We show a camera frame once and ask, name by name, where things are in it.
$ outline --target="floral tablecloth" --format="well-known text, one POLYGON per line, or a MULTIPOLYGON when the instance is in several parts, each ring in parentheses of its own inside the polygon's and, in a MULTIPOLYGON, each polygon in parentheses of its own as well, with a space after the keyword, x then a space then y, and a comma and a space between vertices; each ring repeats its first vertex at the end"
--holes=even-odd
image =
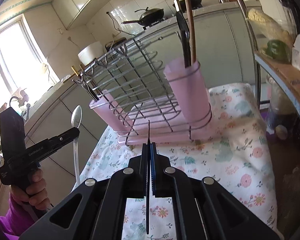
MULTIPOLYGON (((251 86, 235 83, 209 92, 214 117, 224 120, 224 126, 216 127, 219 136, 192 143, 157 144, 157 152, 169 157, 171 165, 189 177, 213 177, 277 232, 277 202, 266 126, 251 86)), ((141 148, 141 145, 119 146, 116 133, 108 127, 82 171, 81 180, 110 178, 127 167, 131 157, 140 155, 141 148)), ((145 199, 127 200, 122 239, 176 240, 171 198, 150 196, 149 235, 146 235, 145 214, 145 199)))

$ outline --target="hand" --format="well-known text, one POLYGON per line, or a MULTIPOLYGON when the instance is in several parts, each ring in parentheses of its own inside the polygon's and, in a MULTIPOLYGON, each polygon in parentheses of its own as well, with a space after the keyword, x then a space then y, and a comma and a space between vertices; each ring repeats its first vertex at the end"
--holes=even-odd
POLYGON ((29 195, 33 195, 29 198, 29 196, 21 190, 19 187, 15 185, 10 186, 10 192, 12 194, 13 199, 17 203, 29 202, 30 205, 35 206, 36 209, 45 210, 50 205, 50 199, 48 198, 48 193, 46 190, 47 183, 42 178, 43 171, 41 169, 37 169, 32 174, 32 181, 34 182, 29 187, 26 188, 26 192, 29 195))

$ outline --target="window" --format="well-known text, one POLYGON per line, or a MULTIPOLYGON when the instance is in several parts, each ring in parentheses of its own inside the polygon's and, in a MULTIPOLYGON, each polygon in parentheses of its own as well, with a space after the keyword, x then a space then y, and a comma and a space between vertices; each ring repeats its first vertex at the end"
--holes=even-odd
MULTIPOLYGON (((59 79, 52 68, 39 56, 26 32, 23 22, 10 25, 0 32, 0 109, 9 107, 12 95, 24 90, 33 104, 59 79)), ((22 115, 25 106, 19 108, 17 101, 11 106, 22 115)))

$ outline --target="shelf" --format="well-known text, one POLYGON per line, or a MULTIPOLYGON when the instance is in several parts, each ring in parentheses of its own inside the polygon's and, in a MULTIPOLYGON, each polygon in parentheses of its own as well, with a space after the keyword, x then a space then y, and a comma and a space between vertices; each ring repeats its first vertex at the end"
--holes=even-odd
POLYGON ((281 64, 255 52, 256 61, 286 93, 300 116, 300 71, 290 64, 281 64))

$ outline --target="pink utensil holder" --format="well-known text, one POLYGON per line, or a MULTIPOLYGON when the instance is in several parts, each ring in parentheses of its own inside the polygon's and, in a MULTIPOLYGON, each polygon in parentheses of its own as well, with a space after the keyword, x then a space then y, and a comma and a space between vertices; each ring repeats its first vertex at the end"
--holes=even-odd
POLYGON ((115 132, 119 132, 119 135, 127 134, 130 132, 132 120, 107 90, 103 90, 102 93, 104 95, 100 97, 100 100, 90 102, 90 109, 93 109, 115 132))
POLYGON ((209 122, 210 104, 200 63, 185 68, 183 58, 166 65, 163 73, 178 101, 182 114, 192 127, 202 127, 209 122))

